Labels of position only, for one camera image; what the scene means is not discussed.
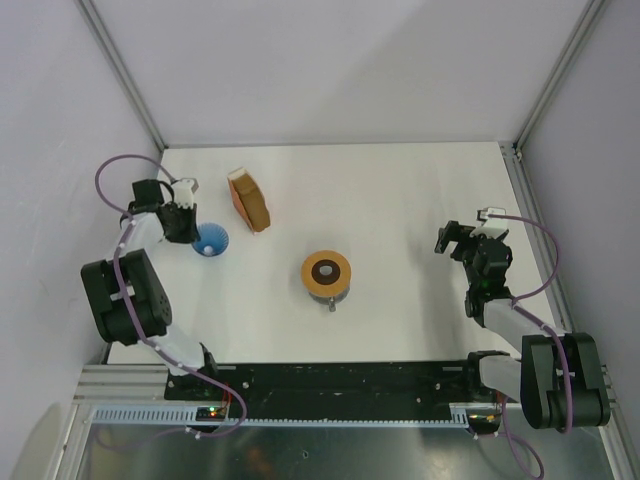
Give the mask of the wooden ring dripper stand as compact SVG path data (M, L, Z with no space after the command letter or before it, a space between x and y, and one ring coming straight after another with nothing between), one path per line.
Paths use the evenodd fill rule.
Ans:
M333 250L321 250L309 255L302 263L301 281L306 290L317 297L335 297L345 292L351 283L349 261Z

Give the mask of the glass coffee server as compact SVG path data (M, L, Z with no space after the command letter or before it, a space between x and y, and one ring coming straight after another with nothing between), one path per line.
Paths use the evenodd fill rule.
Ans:
M320 296L312 292L309 293L309 296L316 303L326 306L330 312L335 312L337 309L337 305L348 296L349 292L350 292L350 288L347 287L345 290L343 290L339 294L336 294L333 296Z

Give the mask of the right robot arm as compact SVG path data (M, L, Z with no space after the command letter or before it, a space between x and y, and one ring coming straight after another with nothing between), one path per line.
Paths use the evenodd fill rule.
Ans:
M511 219L500 210L485 209L478 213L477 227L451 220L438 231L435 253L443 254L453 244L450 257L464 268L466 315L520 355L470 355L477 367L461 376L462 391L473 401L484 401L495 391L512 398L535 429L567 433L574 427L604 426L611 407L594 338L542 321L506 285L513 253L504 240Z

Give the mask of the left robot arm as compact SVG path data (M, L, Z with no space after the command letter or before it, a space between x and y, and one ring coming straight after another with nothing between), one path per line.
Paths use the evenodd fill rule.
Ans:
M197 398L214 397L221 376L212 354L173 323L171 303L150 253L162 242L200 240L193 178L142 180L121 214L120 234L105 259L81 268L81 279L97 330L108 343L143 345L155 353Z

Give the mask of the blue ribbed dripper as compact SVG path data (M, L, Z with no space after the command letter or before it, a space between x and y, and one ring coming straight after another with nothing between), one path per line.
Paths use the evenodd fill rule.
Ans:
M216 223L197 225L199 239L192 243L192 248L204 257L215 257L223 254L229 245L227 231Z

